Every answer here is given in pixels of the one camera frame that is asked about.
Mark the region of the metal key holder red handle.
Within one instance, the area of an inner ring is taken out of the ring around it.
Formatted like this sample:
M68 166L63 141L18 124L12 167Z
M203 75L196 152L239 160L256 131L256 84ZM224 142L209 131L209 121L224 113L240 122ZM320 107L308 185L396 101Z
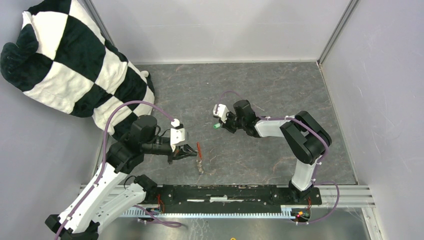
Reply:
M196 148L197 148L196 167L197 167L199 174L203 175L205 171L204 171L204 167L203 167L203 156L202 156L202 151L201 151L201 147L200 147L199 142L196 143Z

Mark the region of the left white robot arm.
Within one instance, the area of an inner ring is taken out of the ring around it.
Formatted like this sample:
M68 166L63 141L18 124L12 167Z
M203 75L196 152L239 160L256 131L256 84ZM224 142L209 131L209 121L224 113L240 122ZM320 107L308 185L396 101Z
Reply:
M170 136L159 135L157 119L142 115L122 138L112 144L102 163L74 202L62 213L51 214L46 226L62 240L96 240L104 228L132 206L153 203L157 184L139 175L127 189L113 199L106 198L144 161L145 155L162 155L171 164L175 160L197 156L197 150L185 141L187 132L178 120L172 123Z

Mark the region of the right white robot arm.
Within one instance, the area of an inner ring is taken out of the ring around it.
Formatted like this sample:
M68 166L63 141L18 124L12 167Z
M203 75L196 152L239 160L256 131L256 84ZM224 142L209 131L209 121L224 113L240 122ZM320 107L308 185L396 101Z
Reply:
M257 116L250 102L245 99L234 103L233 108L235 112L231 112L224 104L214 106L213 116L223 129L233 134L243 130L254 138L276 137L287 141L297 159L288 184L288 196L295 204L306 201L313 188L316 166L332 144L330 135L307 111L282 118Z

